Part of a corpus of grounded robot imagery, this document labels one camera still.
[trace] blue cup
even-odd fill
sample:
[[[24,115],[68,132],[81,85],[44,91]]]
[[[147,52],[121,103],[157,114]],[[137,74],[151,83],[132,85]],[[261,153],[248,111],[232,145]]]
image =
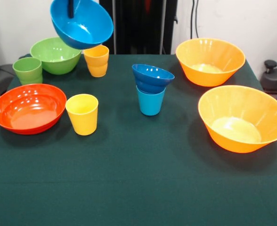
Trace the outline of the blue cup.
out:
[[[158,114],[161,111],[165,91],[166,88],[160,93],[149,94],[141,91],[137,87],[140,111],[147,116],[153,116]]]

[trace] black pole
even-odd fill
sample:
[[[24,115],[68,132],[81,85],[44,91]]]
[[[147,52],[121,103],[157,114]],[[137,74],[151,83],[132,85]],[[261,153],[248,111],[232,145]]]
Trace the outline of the black pole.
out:
[[[67,7],[68,17],[73,18],[73,0],[68,0],[68,7]]]

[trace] orange bowl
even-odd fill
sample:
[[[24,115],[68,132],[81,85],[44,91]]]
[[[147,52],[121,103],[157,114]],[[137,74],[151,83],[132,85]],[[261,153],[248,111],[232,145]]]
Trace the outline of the orange bowl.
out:
[[[193,83],[213,87],[225,83],[245,63],[237,46],[219,39],[191,39],[176,48],[176,57]]]
[[[212,139],[231,152],[253,152],[277,140],[277,100],[257,89],[212,88],[198,111]]]
[[[37,134],[51,128],[64,112],[66,96],[47,84],[29,84],[0,97],[0,126],[17,134]]]

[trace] green bowl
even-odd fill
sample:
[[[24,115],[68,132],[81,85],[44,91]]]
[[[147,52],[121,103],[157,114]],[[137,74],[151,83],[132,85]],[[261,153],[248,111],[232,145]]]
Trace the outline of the green bowl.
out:
[[[32,57],[42,61],[42,68],[51,74],[66,74],[76,67],[81,50],[66,45],[59,37],[35,43],[30,50]]]

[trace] blue bowl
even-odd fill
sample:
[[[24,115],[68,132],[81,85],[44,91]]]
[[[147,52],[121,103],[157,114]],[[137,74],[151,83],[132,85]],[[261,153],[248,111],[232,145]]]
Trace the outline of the blue bowl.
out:
[[[54,0],[50,15],[59,37],[70,47],[87,49],[110,38],[114,25],[106,10],[93,0],[74,0],[74,17],[68,17],[68,0]]]
[[[151,94],[163,92],[175,78],[172,73],[150,65],[136,64],[132,66],[132,71],[138,89]]]

